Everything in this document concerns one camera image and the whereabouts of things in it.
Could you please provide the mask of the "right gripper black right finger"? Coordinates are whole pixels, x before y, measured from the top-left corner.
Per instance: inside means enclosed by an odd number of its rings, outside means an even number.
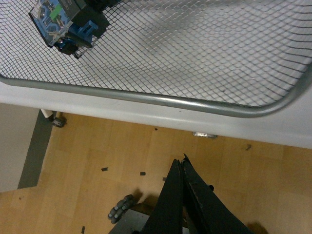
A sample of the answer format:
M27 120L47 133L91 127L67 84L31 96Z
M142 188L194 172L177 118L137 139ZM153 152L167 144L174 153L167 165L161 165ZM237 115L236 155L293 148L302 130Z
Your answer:
M221 202L214 187L207 184L196 172L189 158L182 161L185 189L185 207L199 234L251 234Z

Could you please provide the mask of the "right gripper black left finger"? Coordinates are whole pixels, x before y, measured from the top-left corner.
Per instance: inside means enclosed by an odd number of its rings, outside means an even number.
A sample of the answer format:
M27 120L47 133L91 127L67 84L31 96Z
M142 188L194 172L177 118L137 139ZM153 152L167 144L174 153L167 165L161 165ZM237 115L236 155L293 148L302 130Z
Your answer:
M183 180L180 161L174 159L156 206L140 231L142 234L181 234Z

